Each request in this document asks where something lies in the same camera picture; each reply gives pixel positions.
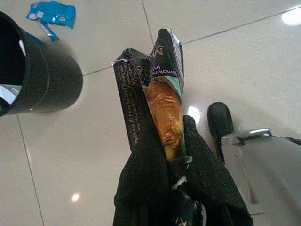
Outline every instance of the black shoe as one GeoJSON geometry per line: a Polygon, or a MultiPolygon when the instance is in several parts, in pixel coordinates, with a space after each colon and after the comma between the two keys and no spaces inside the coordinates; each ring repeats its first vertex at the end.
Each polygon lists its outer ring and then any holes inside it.
{"type": "Polygon", "coordinates": [[[228,107],[222,102],[211,104],[207,110],[210,134],[214,140],[216,155],[225,164],[221,148],[221,138],[234,132],[233,122],[228,107]]]}

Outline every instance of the blue wrapper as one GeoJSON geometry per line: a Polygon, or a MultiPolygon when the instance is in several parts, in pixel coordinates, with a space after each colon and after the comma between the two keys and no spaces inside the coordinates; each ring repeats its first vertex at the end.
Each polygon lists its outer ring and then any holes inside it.
{"type": "Polygon", "coordinates": [[[75,6],[64,5],[57,1],[41,1],[30,5],[30,12],[26,16],[30,20],[39,20],[52,41],[58,36],[47,24],[58,24],[73,27],[75,21],[75,6]]]}

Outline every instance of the white paper inside bin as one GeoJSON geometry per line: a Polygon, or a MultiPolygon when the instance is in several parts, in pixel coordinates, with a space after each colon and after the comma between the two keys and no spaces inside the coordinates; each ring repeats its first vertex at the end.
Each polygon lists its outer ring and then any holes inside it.
{"type": "Polygon", "coordinates": [[[10,105],[17,98],[22,86],[0,84],[0,97],[10,105]]]}

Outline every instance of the torn snack wrapper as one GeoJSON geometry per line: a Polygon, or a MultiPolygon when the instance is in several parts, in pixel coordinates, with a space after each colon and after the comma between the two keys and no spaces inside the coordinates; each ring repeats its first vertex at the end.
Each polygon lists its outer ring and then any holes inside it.
{"type": "Polygon", "coordinates": [[[172,225],[178,225],[181,219],[191,226],[196,218],[200,219],[200,203],[185,191],[185,172],[192,158],[186,156],[184,142],[182,44],[171,30],[163,28],[149,56],[129,48],[112,65],[131,151],[152,118],[173,184],[173,208],[169,213],[172,225]]]}
{"type": "Polygon", "coordinates": [[[151,55],[150,76],[143,92],[162,142],[173,183],[185,176],[182,92],[182,44],[169,29],[160,29],[151,55]]]}

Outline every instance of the white tile floor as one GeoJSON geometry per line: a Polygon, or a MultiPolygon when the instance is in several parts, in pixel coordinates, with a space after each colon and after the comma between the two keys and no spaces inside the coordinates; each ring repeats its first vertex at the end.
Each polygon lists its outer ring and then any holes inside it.
{"type": "MultiPolygon", "coordinates": [[[[73,30],[52,26],[56,45],[89,75],[69,109],[0,118],[0,225],[112,223],[130,151],[108,67],[126,47],[149,53],[160,27],[171,27],[186,43],[184,109],[199,110],[198,130],[210,145],[206,109],[214,101],[229,106],[237,129],[270,127],[275,135],[301,138],[301,25],[281,19],[300,1],[63,2],[76,6],[77,17],[73,30]]],[[[0,10],[49,42],[38,23],[25,19],[30,3],[0,0],[0,10]]]]}

